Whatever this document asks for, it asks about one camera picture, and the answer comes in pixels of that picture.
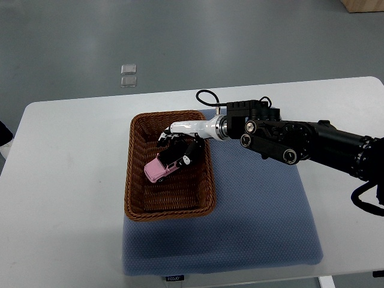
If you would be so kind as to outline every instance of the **black robotic arm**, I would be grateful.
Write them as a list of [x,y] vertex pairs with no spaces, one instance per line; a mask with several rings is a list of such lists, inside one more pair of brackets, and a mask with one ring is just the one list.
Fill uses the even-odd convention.
[[273,158],[289,165],[309,159],[368,181],[352,193],[352,201],[369,213],[384,216],[383,208],[359,198],[377,185],[379,204],[384,205],[384,138],[340,131],[327,120],[282,121],[280,110],[271,107],[268,97],[264,98],[267,101],[227,103],[222,133],[240,139],[243,147],[260,153],[263,159]]

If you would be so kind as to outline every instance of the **metal screw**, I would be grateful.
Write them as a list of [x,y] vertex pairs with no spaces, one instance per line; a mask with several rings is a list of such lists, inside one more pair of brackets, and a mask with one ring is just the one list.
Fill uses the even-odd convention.
[[253,121],[248,121],[245,129],[248,133],[252,133],[254,130],[256,130],[256,124]]

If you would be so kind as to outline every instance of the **robotic arm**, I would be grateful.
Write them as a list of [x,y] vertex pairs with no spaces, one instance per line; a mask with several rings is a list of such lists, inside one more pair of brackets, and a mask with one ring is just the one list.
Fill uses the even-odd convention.
[[[199,98],[202,92],[212,94],[217,103],[202,101]],[[359,199],[377,185],[379,204],[384,205],[384,138],[340,131],[328,120],[282,121],[280,110],[272,107],[268,97],[223,104],[213,92],[200,90],[196,98],[216,107],[216,115],[208,121],[174,122],[162,133],[158,146],[180,135],[220,141],[239,139],[244,148],[260,153],[263,159],[272,158],[288,165],[309,159],[367,181],[352,193],[352,201],[369,213],[384,216],[383,208]],[[227,107],[227,115],[220,114],[220,106]]]

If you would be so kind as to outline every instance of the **gray floor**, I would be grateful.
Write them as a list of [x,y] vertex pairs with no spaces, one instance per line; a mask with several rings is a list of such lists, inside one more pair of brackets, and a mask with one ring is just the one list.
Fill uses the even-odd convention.
[[[35,101],[356,76],[383,81],[383,45],[384,13],[349,14],[339,0],[0,0],[0,119],[15,132]],[[127,63],[137,64],[137,86],[120,88]],[[3,165],[0,157],[0,171]],[[369,273],[334,278],[337,288],[384,286]]]

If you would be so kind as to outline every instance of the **brown wicker basket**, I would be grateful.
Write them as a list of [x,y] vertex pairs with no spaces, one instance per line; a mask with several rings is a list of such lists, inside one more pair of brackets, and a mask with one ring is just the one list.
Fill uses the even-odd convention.
[[156,148],[165,128],[176,121],[205,120],[194,110],[154,112],[136,115],[131,122],[124,210],[134,221],[154,221],[204,216],[216,202],[211,152],[206,140],[205,153],[196,164],[171,173],[161,183],[151,183],[144,165],[164,148]]

